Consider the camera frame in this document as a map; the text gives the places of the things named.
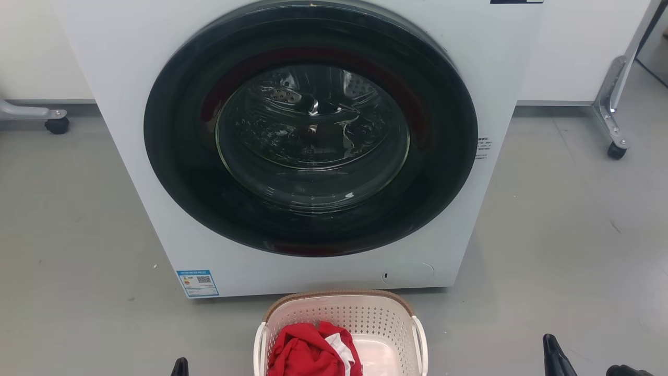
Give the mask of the white perforated laundry basket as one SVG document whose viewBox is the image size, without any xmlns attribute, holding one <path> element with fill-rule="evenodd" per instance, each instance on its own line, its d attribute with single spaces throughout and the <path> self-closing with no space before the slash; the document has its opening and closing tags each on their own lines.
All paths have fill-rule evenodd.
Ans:
<svg viewBox="0 0 668 376">
<path fill-rule="evenodd" d="M 294 293 L 267 310 L 254 340 L 254 376 L 267 376 L 269 356 L 284 326 L 326 321 L 346 329 L 364 376 L 427 376 L 426 333 L 415 310 L 382 290 Z"/>
</svg>

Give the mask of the white garment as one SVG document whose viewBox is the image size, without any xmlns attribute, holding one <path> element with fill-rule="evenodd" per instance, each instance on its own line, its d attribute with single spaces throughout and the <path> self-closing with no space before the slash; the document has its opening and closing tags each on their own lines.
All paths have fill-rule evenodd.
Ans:
<svg viewBox="0 0 668 376">
<path fill-rule="evenodd" d="M 351 376 L 352 366 L 356 361 L 351 348 L 343 342 L 341 334 L 334 333 L 333 335 L 327 336 L 325 340 L 331 345 L 334 352 L 339 355 L 344 369 L 343 376 Z"/>
</svg>

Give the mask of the red garment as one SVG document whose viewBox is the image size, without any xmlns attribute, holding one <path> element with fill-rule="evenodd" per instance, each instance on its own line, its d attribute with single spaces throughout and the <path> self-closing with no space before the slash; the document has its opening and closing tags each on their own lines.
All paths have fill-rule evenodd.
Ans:
<svg viewBox="0 0 668 376">
<path fill-rule="evenodd" d="M 341 334 L 355 357 L 351 376 L 363 376 L 353 336 L 345 328 L 326 321 L 296 323 L 282 328 L 269 355 L 267 376 L 343 376 L 341 359 L 325 340 L 334 333 Z"/>
</svg>

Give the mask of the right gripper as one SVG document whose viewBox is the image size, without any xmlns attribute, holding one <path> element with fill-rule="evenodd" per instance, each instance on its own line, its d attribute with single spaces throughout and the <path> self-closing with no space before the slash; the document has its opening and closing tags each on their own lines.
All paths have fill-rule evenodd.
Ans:
<svg viewBox="0 0 668 376">
<path fill-rule="evenodd" d="M 546 334 L 542 338 L 545 376 L 577 376 L 574 367 L 566 357 L 556 337 Z M 646 370 L 627 365 L 610 366 L 606 376 L 654 376 Z"/>
</svg>

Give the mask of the blue energy label sticker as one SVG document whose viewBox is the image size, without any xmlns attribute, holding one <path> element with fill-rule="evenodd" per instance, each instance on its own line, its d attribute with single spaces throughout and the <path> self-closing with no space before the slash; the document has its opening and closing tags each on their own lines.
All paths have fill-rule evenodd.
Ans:
<svg viewBox="0 0 668 376">
<path fill-rule="evenodd" d="M 219 297 L 211 271 L 176 271 L 188 298 Z"/>
</svg>

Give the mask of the white front-load washing machine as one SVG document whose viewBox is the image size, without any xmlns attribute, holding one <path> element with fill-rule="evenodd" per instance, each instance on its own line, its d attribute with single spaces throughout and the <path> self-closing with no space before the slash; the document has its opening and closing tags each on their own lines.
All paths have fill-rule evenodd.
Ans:
<svg viewBox="0 0 668 376">
<path fill-rule="evenodd" d="M 94 100 L 175 271 L 211 271 L 220 297 L 326 289 L 402 289 L 382 281 L 387 266 L 422 262 L 428 287 L 454 284 L 515 111 L 543 14 L 542 0 L 354 0 L 397 15 L 448 56 L 469 90 L 476 160 L 441 214 L 398 241 L 358 254 L 282 255 L 232 241 L 187 214 L 153 171 L 144 111 L 160 72 L 205 26 L 244 6 L 274 0 L 52 0 Z"/>
</svg>

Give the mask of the round black washing machine door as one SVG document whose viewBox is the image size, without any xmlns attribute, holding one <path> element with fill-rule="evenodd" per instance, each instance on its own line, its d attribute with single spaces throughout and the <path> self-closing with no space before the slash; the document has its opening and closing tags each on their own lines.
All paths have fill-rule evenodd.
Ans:
<svg viewBox="0 0 668 376">
<path fill-rule="evenodd" d="M 332 257 L 389 245 L 460 193 L 478 116 L 447 54 L 365 2 L 274 0 L 213 21 L 144 111 L 158 180 L 250 248 Z"/>
</svg>

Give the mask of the silver frame leg with caster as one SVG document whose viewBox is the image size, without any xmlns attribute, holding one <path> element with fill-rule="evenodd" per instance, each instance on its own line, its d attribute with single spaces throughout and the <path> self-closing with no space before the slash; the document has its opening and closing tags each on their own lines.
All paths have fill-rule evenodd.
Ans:
<svg viewBox="0 0 668 376">
<path fill-rule="evenodd" d="M 597 97 L 591 105 L 592 112 L 597 117 L 600 126 L 603 127 L 603 130 L 611 140 L 607 150 L 609 159 L 621 160 L 628 151 L 628 140 L 623 135 L 614 116 L 631 65 L 636 60 L 637 53 L 644 46 L 654 26 L 659 22 L 661 14 L 667 7 L 668 0 L 650 0 L 648 8 L 632 36 L 625 53 L 612 60 L 597 93 Z"/>
</svg>

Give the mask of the grey frame leg with caster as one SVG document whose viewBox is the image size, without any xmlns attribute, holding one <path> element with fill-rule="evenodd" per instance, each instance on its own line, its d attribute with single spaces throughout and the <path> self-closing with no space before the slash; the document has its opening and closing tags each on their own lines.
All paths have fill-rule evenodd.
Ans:
<svg viewBox="0 0 668 376">
<path fill-rule="evenodd" d="M 44 121 L 45 128 L 53 135 L 69 131 L 67 110 L 14 105 L 3 99 L 0 99 L 0 121 Z"/>
</svg>

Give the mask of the round white filter cover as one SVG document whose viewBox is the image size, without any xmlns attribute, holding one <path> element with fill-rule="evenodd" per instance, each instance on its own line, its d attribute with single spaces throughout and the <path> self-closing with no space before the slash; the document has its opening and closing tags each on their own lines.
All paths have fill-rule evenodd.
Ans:
<svg viewBox="0 0 668 376">
<path fill-rule="evenodd" d="M 382 281 L 391 288 L 428 287 L 434 277 L 432 266 L 422 262 L 401 262 L 387 266 Z"/>
</svg>

